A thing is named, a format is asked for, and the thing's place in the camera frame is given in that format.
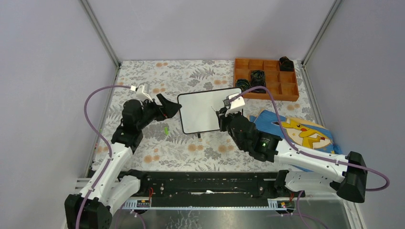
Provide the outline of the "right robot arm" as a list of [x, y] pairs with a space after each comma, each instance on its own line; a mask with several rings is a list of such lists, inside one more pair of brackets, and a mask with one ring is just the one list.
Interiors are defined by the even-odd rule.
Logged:
[[310, 170], [310, 174], [280, 171], [274, 183], [275, 193], [285, 197], [290, 192], [321, 189], [335, 192], [355, 203], [365, 202], [368, 172], [363, 156], [351, 151], [348, 155], [326, 154], [289, 144], [278, 135], [257, 130], [241, 112], [226, 114], [223, 107], [216, 112], [221, 132], [227, 132], [239, 150], [262, 162], [284, 163]]

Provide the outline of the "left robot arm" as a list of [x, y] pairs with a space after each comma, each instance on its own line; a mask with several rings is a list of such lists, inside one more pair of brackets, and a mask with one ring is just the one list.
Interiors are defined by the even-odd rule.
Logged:
[[64, 202], [69, 229], [108, 229], [113, 215], [132, 195], [143, 196], [148, 191], [147, 181], [140, 175], [125, 175], [116, 185], [122, 167], [135, 153], [143, 138], [143, 128], [153, 121], [174, 117], [181, 105], [162, 94], [160, 104], [145, 98], [128, 100], [123, 105], [122, 118], [111, 139], [108, 155], [100, 168], [77, 194], [70, 194]]

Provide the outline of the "small whiteboard black frame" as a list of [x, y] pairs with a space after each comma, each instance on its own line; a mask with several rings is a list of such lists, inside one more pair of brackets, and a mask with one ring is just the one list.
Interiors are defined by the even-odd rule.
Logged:
[[223, 100], [242, 91], [240, 88], [225, 88], [201, 92], [183, 93], [177, 101], [180, 109], [181, 127], [184, 134], [200, 134], [218, 131], [218, 118], [211, 106], [219, 111], [224, 107]]

